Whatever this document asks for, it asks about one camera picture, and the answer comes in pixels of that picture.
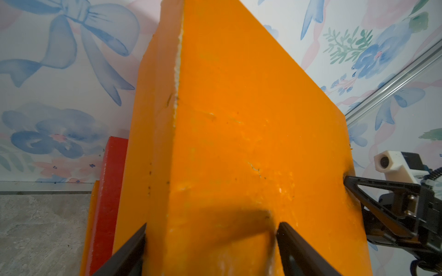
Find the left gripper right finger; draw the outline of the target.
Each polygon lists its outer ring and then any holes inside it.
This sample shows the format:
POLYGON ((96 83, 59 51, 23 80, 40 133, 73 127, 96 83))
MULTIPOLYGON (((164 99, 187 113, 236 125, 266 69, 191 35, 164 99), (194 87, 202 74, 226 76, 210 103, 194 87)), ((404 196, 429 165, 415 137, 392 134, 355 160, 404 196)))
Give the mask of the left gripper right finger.
POLYGON ((285 276, 340 276, 288 223, 281 222, 276 239, 285 276))

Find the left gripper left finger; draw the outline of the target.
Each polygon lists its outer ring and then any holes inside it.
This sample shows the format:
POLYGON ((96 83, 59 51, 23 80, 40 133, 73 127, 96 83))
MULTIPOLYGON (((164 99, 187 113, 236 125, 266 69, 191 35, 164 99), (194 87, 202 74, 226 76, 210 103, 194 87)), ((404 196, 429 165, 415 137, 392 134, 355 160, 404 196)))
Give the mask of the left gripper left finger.
POLYGON ((93 276, 141 276, 146 245, 146 224, 107 260, 93 276))

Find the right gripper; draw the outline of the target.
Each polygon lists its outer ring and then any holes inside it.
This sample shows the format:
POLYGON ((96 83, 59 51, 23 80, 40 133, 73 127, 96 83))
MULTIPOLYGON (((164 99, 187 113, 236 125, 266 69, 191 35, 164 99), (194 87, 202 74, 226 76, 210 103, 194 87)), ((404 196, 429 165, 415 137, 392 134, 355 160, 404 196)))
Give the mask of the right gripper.
POLYGON ((442 201, 419 184, 346 176, 344 186, 360 201, 367 240, 407 251, 413 266, 442 264, 442 201), (385 191, 375 199, 365 187, 385 191))

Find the red shoebox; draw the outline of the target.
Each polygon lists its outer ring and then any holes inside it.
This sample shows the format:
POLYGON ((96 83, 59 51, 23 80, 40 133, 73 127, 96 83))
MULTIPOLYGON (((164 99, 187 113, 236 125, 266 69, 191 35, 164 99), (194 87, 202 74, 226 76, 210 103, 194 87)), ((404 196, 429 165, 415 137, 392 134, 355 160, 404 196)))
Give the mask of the red shoebox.
POLYGON ((108 139, 105 148, 87 262, 87 276, 93 275, 112 256, 127 146, 127 139, 112 136, 108 139))

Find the orange shoebox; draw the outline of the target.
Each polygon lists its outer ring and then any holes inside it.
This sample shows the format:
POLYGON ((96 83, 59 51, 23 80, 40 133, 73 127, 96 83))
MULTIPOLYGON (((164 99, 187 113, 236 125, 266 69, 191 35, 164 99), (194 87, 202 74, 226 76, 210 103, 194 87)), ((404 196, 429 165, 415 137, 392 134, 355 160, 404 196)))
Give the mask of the orange shoebox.
POLYGON ((79 276, 86 276, 87 275, 87 268, 88 268, 87 262, 89 259, 89 248, 90 248, 90 241, 91 241, 95 212, 96 212, 99 183, 100 183, 99 181, 96 181, 94 183, 93 188, 92 188, 92 192, 91 192, 89 211, 88 211, 88 216, 87 216, 87 226, 86 226, 86 233, 85 233, 84 250, 83 250, 83 254, 82 254, 79 276))
POLYGON ((162 1, 141 61, 113 247, 145 276, 280 276, 285 221, 372 273, 345 117, 239 1, 162 1))

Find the right corner aluminium post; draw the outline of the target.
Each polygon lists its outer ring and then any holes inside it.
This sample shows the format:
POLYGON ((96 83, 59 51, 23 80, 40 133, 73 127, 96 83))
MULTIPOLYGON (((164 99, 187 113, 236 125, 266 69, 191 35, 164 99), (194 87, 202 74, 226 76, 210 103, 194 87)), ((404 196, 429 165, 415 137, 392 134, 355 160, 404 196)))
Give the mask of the right corner aluminium post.
POLYGON ((406 66, 401 72, 391 78, 379 89, 371 93, 365 100, 361 101, 356 108, 345 115, 347 127, 356 124, 365 114, 393 96, 400 89, 410 84, 415 78, 419 77, 425 70, 442 58, 442 41, 439 40, 434 46, 428 49, 424 54, 414 62, 406 66))

